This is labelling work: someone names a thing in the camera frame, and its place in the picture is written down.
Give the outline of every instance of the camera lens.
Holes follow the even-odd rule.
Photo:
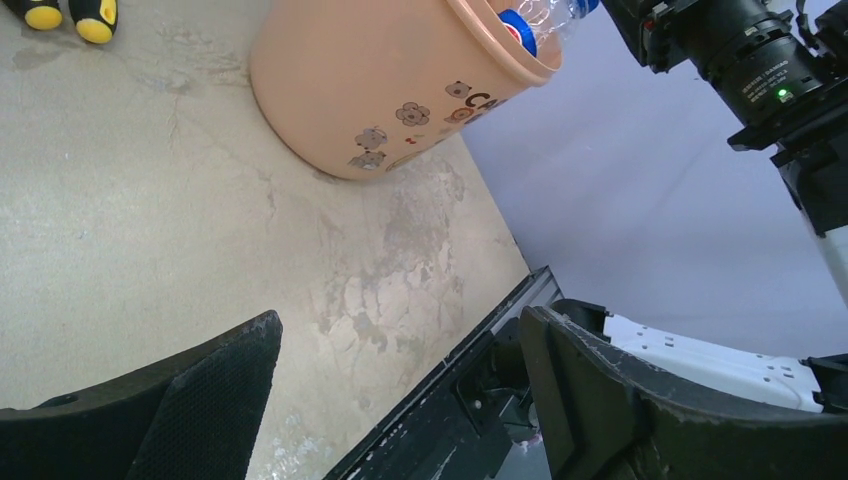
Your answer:
[[[759,0],[702,0],[681,17],[673,32],[680,46],[746,126],[761,125],[829,77],[791,34],[791,17]]]

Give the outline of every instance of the concrete floor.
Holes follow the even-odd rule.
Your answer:
[[[0,8],[0,406],[268,309],[250,479],[317,479],[527,273],[455,137],[368,184],[297,159],[246,58],[269,0],[123,0],[105,47]]]

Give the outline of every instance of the blue bottle cap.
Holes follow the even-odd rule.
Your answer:
[[[601,0],[585,0],[586,6],[588,7],[586,13],[588,14],[592,10],[598,8],[598,4],[601,3]]]
[[[498,14],[509,33],[534,57],[537,53],[536,36],[530,25],[515,10],[504,10]]]

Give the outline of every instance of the floor stain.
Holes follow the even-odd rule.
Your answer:
[[[64,50],[41,50],[36,47],[25,47],[18,50],[12,57],[12,63],[18,71],[34,70],[47,65],[65,53]]]

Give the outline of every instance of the white robot part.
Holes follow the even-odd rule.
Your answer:
[[[744,352],[656,330],[621,315],[606,319],[610,343],[689,381],[779,407],[822,412],[813,371],[796,358]]]

